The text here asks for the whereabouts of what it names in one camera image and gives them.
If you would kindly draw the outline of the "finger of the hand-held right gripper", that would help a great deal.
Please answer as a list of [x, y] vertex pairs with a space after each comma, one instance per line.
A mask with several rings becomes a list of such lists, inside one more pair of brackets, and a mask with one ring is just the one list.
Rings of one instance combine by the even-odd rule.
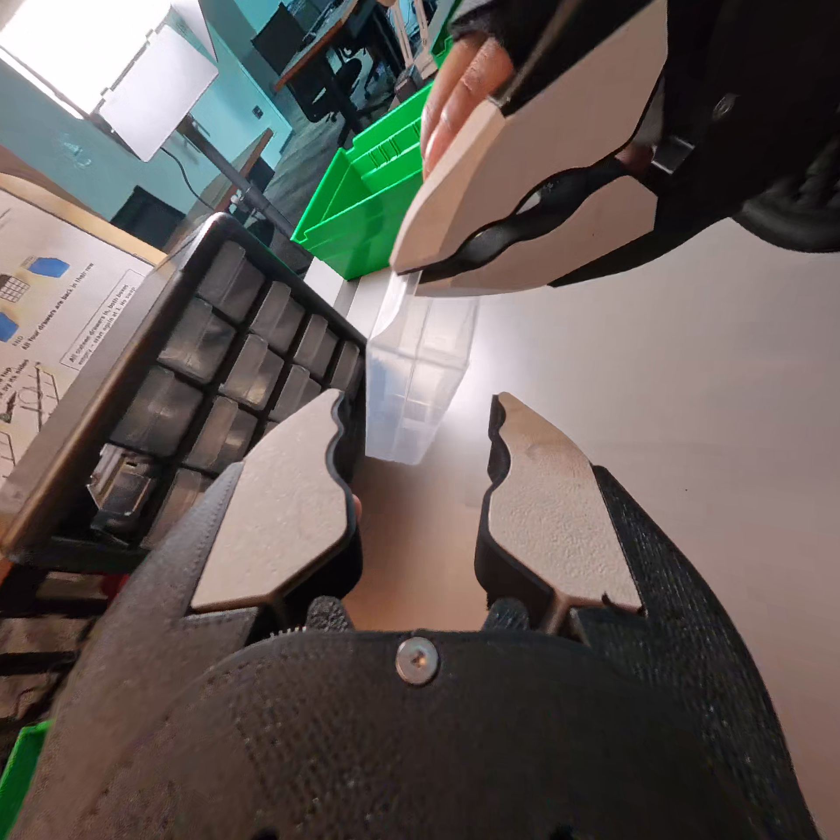
[[475, 298], [548, 286], [653, 231], [657, 196], [623, 175], [586, 197], [553, 230], [511, 242], [486, 263], [460, 257], [456, 267], [425, 269], [420, 298]]
[[551, 176], [621, 150], [667, 54], [666, 29], [618, 29], [515, 112], [483, 101], [409, 206], [392, 250], [394, 272], [453, 256]]

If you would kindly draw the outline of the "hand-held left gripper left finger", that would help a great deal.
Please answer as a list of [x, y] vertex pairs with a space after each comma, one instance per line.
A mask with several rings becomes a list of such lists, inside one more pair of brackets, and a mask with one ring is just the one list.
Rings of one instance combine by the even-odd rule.
[[358, 515], [337, 463], [346, 396], [329, 388], [282, 421], [190, 512], [202, 562], [190, 616], [267, 608], [304, 624], [312, 602], [359, 581]]

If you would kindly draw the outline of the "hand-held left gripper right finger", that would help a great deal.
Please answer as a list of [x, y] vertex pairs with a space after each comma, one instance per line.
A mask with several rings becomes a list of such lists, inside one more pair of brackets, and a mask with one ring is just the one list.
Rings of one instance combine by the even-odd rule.
[[488, 607], [518, 601], [549, 634], [576, 607], [642, 613], [594, 466], [574, 441], [508, 392], [492, 397], [488, 437], [474, 562]]

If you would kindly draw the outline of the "clear plastic drawer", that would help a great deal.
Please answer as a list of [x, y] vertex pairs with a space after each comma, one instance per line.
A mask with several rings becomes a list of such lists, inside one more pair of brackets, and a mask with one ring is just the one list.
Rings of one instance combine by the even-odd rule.
[[419, 297], [419, 274], [388, 275], [365, 350], [369, 458], [417, 466], [469, 368], [477, 298]]

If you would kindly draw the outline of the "black drawer cabinet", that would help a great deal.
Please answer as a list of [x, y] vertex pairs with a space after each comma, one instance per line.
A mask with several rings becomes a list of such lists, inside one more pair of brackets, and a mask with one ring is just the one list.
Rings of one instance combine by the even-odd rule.
[[[152, 550], [106, 541], [91, 529], [97, 507], [88, 482], [186, 303], [228, 241], [244, 246], [259, 266], [288, 268], [365, 350], [361, 333], [307, 283], [308, 276], [299, 277], [230, 216], [211, 217], [143, 281], [7, 480], [2, 489], [6, 561], [45, 571], [116, 574], [133, 571]], [[342, 419], [347, 432], [337, 463], [342, 478], [350, 480], [364, 443], [364, 375], [356, 399], [346, 397]]]

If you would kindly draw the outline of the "wooden background desk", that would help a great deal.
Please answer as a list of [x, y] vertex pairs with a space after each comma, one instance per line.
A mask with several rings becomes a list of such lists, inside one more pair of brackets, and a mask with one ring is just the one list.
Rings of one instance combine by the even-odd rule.
[[342, 1], [337, 2], [325, 12], [325, 17], [312, 30], [311, 40], [301, 47], [284, 66], [272, 88], [273, 92], [277, 93], [282, 89], [310, 60], [318, 57], [323, 49], [330, 46], [335, 36], [348, 24], [361, 5], [362, 1]]

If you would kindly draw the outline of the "person's right hand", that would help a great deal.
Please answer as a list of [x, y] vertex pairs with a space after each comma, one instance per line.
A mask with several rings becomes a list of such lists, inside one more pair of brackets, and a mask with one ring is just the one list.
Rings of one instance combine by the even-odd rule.
[[559, 1], [464, 1], [453, 45], [427, 96], [420, 149], [427, 179], [473, 111], [509, 82], [538, 44]]

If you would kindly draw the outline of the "black office chair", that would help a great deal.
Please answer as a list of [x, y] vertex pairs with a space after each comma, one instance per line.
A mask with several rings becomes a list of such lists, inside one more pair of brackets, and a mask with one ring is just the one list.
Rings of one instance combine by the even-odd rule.
[[343, 148], [353, 134], [360, 133], [382, 110], [381, 101], [368, 101], [367, 104], [357, 106], [352, 100], [353, 92], [361, 78], [362, 64], [360, 59], [352, 58], [335, 70], [327, 58], [318, 60], [318, 71], [323, 83], [327, 114], [334, 121], [343, 118], [343, 126], [339, 132], [338, 147]]

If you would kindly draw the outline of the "grid of small cabinet drawers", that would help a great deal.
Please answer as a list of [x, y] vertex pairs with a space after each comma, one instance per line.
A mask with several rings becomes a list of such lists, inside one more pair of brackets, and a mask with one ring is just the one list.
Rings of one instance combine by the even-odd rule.
[[91, 529], [150, 550], [226, 468], [317, 396], [352, 403], [364, 348], [284, 267], [229, 241], [103, 446]]

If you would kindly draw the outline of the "wooden side table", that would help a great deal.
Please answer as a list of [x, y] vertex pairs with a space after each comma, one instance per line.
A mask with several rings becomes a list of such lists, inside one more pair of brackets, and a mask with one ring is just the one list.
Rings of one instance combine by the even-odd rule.
[[[266, 147], [274, 138], [274, 134], [272, 129], [266, 129], [233, 160], [236, 171], [261, 192], [265, 191], [274, 175], [274, 170], [266, 160]], [[198, 211], [209, 208], [215, 212], [229, 213], [242, 223], [256, 212], [244, 199], [244, 192], [224, 174], [215, 177], [200, 193], [200, 198], [207, 206], [199, 202], [196, 205]]]

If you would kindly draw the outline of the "black monitor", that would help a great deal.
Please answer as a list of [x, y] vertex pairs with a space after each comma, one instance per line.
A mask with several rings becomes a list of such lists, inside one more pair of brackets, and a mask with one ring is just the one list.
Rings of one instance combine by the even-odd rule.
[[268, 66], [282, 76], [298, 53], [308, 31], [286, 5], [281, 3], [265, 26], [251, 39], [251, 45]]

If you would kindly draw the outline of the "black light stand pole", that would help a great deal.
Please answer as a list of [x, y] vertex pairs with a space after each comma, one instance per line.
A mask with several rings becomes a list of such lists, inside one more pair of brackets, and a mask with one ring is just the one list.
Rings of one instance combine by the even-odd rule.
[[253, 185], [245, 175], [241, 174], [230, 161], [224, 158], [218, 149], [198, 129], [197, 123], [192, 115], [187, 114], [180, 121], [176, 130], [241, 191], [246, 204], [266, 217], [274, 228], [280, 231], [287, 240], [291, 240], [293, 228], [290, 221], [268, 200], [264, 193]]

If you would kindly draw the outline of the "printed instruction sheet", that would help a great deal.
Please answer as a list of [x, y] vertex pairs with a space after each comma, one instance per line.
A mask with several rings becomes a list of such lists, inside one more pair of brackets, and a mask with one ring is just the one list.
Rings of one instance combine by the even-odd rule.
[[2, 485], [151, 270], [2, 188]]

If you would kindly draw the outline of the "black box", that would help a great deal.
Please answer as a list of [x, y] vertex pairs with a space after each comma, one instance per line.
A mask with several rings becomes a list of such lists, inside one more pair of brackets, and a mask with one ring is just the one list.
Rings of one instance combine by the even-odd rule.
[[183, 212], [137, 185], [112, 217], [111, 224], [159, 248], [185, 219]]

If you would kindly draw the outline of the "white reflector panel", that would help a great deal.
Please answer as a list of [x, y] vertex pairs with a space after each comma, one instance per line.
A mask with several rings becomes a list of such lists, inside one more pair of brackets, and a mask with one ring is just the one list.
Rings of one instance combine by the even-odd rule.
[[91, 119], [148, 163], [217, 75], [212, 60], [178, 30], [162, 24], [104, 92]]

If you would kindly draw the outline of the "brown cardboard board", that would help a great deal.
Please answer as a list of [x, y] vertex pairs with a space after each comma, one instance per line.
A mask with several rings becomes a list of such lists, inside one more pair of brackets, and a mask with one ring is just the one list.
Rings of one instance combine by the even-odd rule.
[[3, 145], [1, 146], [1, 189], [3, 193], [14, 195], [149, 265], [158, 266], [165, 259], [164, 252], [93, 213], [73, 195]]

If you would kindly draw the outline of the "bright studio light panel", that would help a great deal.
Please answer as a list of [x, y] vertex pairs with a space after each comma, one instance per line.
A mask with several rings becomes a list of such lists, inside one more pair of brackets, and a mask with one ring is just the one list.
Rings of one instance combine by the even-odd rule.
[[168, 1], [2, 2], [2, 60], [84, 119], [171, 7]]

